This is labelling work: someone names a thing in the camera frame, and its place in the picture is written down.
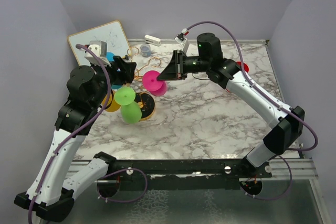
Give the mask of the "pink wine glass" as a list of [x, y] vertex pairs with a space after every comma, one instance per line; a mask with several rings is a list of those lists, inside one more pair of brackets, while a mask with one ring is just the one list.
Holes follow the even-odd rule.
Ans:
[[163, 96], [167, 91], [167, 84], [165, 81], [158, 81], [159, 72], [150, 70], [143, 75], [142, 84], [154, 96]]

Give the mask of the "red wine glass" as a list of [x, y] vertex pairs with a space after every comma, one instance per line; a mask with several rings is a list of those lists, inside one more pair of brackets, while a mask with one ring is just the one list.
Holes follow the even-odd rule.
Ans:
[[[241, 61], [237, 61], [236, 62], [240, 67], [242, 66], [242, 63], [241, 63]], [[249, 72], [249, 66], [246, 64], [246, 63], [243, 63], [243, 67], [244, 67], [244, 71], [245, 72]]]

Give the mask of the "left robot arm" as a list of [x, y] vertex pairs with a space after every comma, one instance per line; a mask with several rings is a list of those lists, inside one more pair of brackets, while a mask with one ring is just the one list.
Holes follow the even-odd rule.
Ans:
[[107, 106], [111, 86], [131, 83], [137, 64], [121, 57], [104, 68], [77, 66], [69, 76], [69, 97], [58, 112], [55, 131], [45, 161], [30, 188], [15, 197], [14, 203], [28, 210], [28, 222], [39, 220], [62, 222], [71, 212], [75, 200], [100, 177], [115, 175], [115, 158], [100, 154], [84, 169], [66, 178], [69, 167], [92, 125]]

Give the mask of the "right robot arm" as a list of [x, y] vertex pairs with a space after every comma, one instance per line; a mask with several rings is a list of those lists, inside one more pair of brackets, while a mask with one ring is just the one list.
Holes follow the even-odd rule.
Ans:
[[241, 171], [246, 177], [254, 177], [260, 166], [283, 154], [302, 134], [304, 110], [291, 108], [254, 83], [243, 74], [237, 62], [223, 57], [220, 39], [213, 33], [197, 37], [198, 56], [187, 56], [181, 50], [174, 50], [171, 61], [159, 74], [159, 81], [184, 80], [189, 73], [204, 72], [209, 79], [243, 99], [271, 127], [263, 142], [253, 148], [243, 159]]

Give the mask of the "blue wine glass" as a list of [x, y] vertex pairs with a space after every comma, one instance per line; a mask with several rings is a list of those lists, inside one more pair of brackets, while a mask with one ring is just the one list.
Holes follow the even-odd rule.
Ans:
[[[107, 59], [108, 59], [109, 62], [114, 62], [114, 58], [113, 57], [114, 57], [114, 53], [107, 52]], [[117, 89], [119, 89], [121, 87], [122, 87], [121, 81], [119, 79], [116, 79], [116, 80], [114, 80], [114, 82], [113, 82], [113, 84], [111, 86], [111, 89], [117, 90]]]

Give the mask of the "orange wine glass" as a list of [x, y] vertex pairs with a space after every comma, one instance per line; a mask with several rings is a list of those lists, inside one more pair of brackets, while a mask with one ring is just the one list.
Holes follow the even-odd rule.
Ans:
[[111, 95], [108, 101], [108, 104], [105, 108], [106, 112], [116, 112], [120, 109], [121, 105], [119, 105], [118, 103], [116, 103], [115, 99], [114, 99], [114, 95], [115, 95], [115, 91], [111, 90]]

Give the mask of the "green wine glass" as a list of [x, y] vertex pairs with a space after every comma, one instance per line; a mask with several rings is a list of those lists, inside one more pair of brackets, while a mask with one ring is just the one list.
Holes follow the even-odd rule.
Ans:
[[136, 124], [140, 121], [142, 112], [135, 102], [136, 92], [128, 86], [119, 88], [114, 96], [115, 102], [120, 105], [121, 116], [125, 123]]

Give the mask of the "small clear plastic cup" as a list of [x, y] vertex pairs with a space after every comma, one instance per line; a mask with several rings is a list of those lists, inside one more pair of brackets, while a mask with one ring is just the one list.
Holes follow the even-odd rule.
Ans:
[[142, 44], [140, 46], [140, 52], [141, 52], [141, 55], [145, 58], [147, 57], [150, 57], [151, 56], [151, 47], [149, 44]]

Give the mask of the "white eraser box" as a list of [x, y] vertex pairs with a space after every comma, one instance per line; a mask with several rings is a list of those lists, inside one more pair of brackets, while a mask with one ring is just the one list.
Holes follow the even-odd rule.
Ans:
[[161, 39], [151, 36], [151, 35], [145, 35], [144, 36], [144, 41], [147, 44], [155, 45], [155, 46], [160, 46], [161, 45]]

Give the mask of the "small whiteboard gold frame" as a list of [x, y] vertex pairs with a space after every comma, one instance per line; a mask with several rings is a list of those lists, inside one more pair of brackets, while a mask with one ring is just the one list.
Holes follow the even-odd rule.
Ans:
[[129, 48], [121, 23], [118, 20], [90, 28], [68, 37], [68, 43], [78, 65], [89, 65], [85, 53], [76, 48], [76, 44], [88, 45], [90, 41], [101, 40], [107, 43], [107, 52], [124, 57]]

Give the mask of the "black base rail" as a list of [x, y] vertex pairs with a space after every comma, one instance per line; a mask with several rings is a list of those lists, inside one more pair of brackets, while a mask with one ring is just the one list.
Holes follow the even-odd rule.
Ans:
[[124, 159], [112, 161], [104, 180], [125, 191], [240, 188], [240, 179], [272, 176], [269, 163], [253, 168], [243, 159]]

